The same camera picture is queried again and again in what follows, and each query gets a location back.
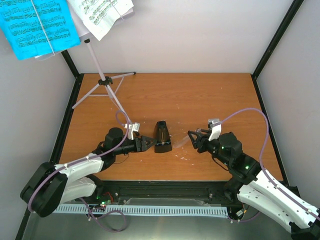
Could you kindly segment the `black metronome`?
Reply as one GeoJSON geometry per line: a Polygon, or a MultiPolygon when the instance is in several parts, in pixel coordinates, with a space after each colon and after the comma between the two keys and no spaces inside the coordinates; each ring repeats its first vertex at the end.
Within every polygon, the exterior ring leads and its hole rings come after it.
{"type": "Polygon", "coordinates": [[[156,123],[153,138],[155,139],[155,153],[162,154],[172,151],[171,137],[165,120],[156,123]]]}

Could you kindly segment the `clear plastic metronome cover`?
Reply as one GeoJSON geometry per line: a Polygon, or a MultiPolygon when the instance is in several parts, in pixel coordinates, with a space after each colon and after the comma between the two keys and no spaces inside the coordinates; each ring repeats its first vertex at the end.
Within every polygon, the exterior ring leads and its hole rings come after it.
{"type": "Polygon", "coordinates": [[[190,141],[190,137],[186,135],[181,140],[178,140],[173,144],[174,149],[182,148],[185,144],[187,144],[190,141]]]}

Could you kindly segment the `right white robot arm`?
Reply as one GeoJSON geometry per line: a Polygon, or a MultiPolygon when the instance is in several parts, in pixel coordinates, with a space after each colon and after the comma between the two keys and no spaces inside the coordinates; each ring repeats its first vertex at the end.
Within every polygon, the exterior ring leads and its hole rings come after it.
{"type": "Polygon", "coordinates": [[[220,161],[231,179],[224,187],[231,201],[247,204],[268,216],[293,240],[320,238],[320,210],[277,181],[253,157],[245,154],[242,143],[232,132],[211,139],[209,130],[189,131],[188,136],[198,153],[208,152],[220,161]]]}

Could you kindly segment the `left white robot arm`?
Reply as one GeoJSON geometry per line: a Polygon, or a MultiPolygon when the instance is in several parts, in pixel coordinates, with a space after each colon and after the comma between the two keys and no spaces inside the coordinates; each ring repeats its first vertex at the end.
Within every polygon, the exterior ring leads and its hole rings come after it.
{"type": "Polygon", "coordinates": [[[117,155],[145,152],[156,143],[152,137],[139,135],[129,139],[127,135],[122,129],[113,127],[104,141],[85,157],[64,164],[42,163],[20,193],[27,209],[44,218],[71,200],[82,197],[95,202],[101,200],[104,188],[92,174],[113,165],[117,155]]]}

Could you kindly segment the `green led circuit board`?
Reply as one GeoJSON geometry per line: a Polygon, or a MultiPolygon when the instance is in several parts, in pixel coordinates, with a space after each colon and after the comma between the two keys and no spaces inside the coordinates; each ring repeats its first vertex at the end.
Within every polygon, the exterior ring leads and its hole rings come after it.
{"type": "Polygon", "coordinates": [[[98,205],[102,208],[114,202],[113,195],[110,192],[105,192],[101,196],[98,196],[97,200],[98,200],[98,205]]]}

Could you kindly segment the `white sheet music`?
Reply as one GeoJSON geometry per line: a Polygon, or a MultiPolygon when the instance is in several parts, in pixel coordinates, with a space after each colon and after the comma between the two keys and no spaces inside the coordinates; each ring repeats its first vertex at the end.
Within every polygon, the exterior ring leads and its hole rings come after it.
{"type": "Polygon", "coordinates": [[[117,22],[133,13],[131,0],[68,0],[79,37],[91,33],[100,41],[117,22]]]}

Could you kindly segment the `blue sheet music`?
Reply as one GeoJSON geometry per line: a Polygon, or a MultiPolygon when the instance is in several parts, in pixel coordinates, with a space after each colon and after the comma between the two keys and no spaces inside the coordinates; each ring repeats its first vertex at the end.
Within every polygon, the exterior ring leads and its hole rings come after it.
{"type": "Polygon", "coordinates": [[[81,43],[66,0],[2,0],[0,28],[18,60],[81,43]]]}

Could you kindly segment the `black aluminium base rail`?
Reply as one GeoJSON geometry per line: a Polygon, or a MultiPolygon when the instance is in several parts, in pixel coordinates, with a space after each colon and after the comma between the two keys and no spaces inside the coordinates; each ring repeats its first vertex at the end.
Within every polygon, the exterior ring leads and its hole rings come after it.
{"type": "Polygon", "coordinates": [[[94,175],[77,180],[70,185],[54,180],[45,184],[35,195],[32,209],[40,216],[51,214],[60,204],[84,198],[98,203],[98,197],[110,192],[113,202],[138,199],[194,199],[208,204],[239,207],[235,194],[227,191],[225,181],[102,181],[94,175]]]}

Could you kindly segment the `black frame post left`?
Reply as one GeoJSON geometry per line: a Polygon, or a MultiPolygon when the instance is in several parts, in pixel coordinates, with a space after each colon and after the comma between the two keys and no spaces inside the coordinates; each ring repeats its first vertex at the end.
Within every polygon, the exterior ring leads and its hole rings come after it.
{"type": "Polygon", "coordinates": [[[79,95],[79,92],[80,92],[80,88],[81,88],[81,85],[82,85],[84,74],[80,73],[78,71],[78,69],[77,69],[77,67],[76,67],[71,55],[69,54],[69,52],[67,50],[63,50],[61,52],[61,55],[64,58],[68,68],[70,69],[72,75],[75,78],[75,83],[74,83],[74,86],[73,86],[73,90],[72,90],[71,96],[76,100],[78,95],[79,95]]]}

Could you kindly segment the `black frame post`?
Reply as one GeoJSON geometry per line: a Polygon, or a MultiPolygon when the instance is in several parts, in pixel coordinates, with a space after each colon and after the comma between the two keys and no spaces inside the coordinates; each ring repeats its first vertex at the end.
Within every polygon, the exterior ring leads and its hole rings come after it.
{"type": "Polygon", "coordinates": [[[270,57],[272,56],[274,50],[278,46],[280,40],[282,39],[283,35],[285,34],[286,30],[290,26],[292,20],[294,19],[295,15],[299,11],[301,5],[303,4],[304,0],[293,0],[290,7],[288,8],[286,14],[284,15],[280,25],[278,26],[276,32],[274,33],[271,41],[269,42],[266,50],[264,51],[260,61],[258,62],[256,68],[254,69],[253,73],[251,74],[252,80],[256,81],[259,75],[262,73],[264,67],[266,66],[267,62],[269,61],[270,57]]]}
{"type": "Polygon", "coordinates": [[[77,69],[77,67],[76,67],[71,55],[69,54],[69,52],[67,50],[63,50],[61,52],[61,55],[64,58],[68,68],[70,69],[72,75],[75,78],[75,83],[74,83],[74,86],[73,86],[73,90],[72,90],[71,96],[76,100],[78,95],[79,95],[79,92],[80,92],[80,88],[81,88],[81,85],[82,85],[84,74],[80,73],[78,71],[78,69],[77,69]]]}

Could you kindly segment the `black frame post right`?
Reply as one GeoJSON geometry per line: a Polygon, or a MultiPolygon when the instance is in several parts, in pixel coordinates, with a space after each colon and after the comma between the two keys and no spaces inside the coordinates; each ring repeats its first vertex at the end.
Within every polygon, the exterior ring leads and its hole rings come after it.
{"type": "Polygon", "coordinates": [[[264,51],[260,61],[258,62],[256,68],[254,69],[253,73],[251,74],[252,80],[256,81],[259,75],[262,73],[264,67],[266,66],[267,62],[269,61],[270,57],[272,56],[274,50],[278,46],[280,40],[282,39],[283,35],[285,34],[286,30],[290,26],[292,20],[294,19],[295,15],[299,11],[301,5],[303,4],[304,0],[293,0],[290,7],[288,8],[286,14],[284,15],[280,25],[278,26],[276,32],[274,33],[271,41],[269,42],[266,50],[264,51]]]}

